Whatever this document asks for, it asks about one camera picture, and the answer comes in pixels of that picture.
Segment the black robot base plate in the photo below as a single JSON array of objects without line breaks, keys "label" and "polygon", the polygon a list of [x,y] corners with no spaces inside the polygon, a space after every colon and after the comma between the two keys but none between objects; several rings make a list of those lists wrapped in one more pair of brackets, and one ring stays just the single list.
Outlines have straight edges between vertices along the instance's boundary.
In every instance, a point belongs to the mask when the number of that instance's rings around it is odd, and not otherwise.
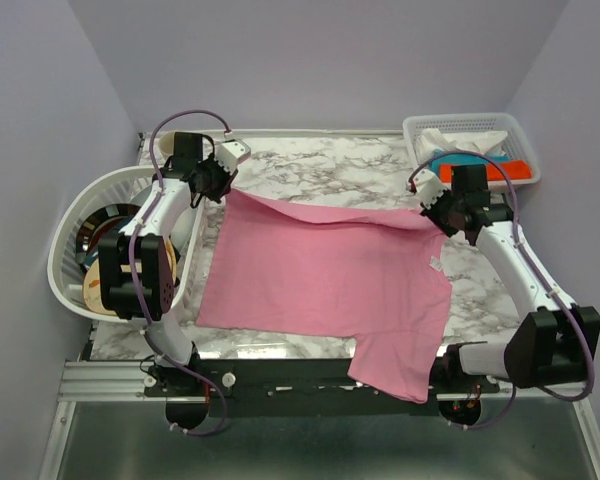
[{"label": "black robot base plate", "polygon": [[425,389],[425,402],[400,400],[347,375],[351,361],[335,359],[200,359],[192,369],[211,386],[174,367],[150,366],[144,395],[208,407],[220,417],[309,417],[409,414],[436,416],[441,402],[467,401],[495,394],[499,387],[484,376],[446,372],[438,357]]}]

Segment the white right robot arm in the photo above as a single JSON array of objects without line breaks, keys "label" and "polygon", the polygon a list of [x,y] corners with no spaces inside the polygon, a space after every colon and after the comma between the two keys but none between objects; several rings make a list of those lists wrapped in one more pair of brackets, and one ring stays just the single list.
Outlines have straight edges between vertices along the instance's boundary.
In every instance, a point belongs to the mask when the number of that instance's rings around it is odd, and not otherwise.
[{"label": "white right robot arm", "polygon": [[452,345],[440,379],[460,392],[476,376],[491,376],[521,389],[573,382],[589,395],[600,315],[582,307],[549,275],[524,237],[517,205],[491,199],[483,165],[456,166],[449,186],[430,170],[413,174],[411,189],[422,214],[447,236],[463,233],[486,257],[513,300],[521,323],[504,344]]}]

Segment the pink t shirt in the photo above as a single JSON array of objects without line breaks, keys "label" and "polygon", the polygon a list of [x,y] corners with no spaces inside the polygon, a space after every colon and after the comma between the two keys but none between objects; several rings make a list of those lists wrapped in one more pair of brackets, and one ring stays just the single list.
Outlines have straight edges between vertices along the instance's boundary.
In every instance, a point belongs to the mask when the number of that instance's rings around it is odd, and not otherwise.
[{"label": "pink t shirt", "polygon": [[201,327],[351,338],[349,376],[422,404],[451,286],[444,234],[411,209],[294,204],[232,192]]}]

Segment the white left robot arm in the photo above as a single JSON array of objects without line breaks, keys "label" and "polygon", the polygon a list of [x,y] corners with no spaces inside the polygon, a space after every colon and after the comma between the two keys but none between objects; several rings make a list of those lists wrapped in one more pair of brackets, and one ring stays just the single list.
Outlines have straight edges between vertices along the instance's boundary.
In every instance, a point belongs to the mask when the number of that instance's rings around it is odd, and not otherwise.
[{"label": "white left robot arm", "polygon": [[227,135],[219,143],[205,134],[173,132],[170,155],[155,170],[148,198],[124,227],[98,243],[100,297],[105,309],[134,324],[157,360],[170,366],[167,382],[181,395],[202,380],[190,361],[194,344],[174,316],[175,280],[167,241],[180,217],[201,200],[218,203],[231,190],[238,165],[251,149]]}]

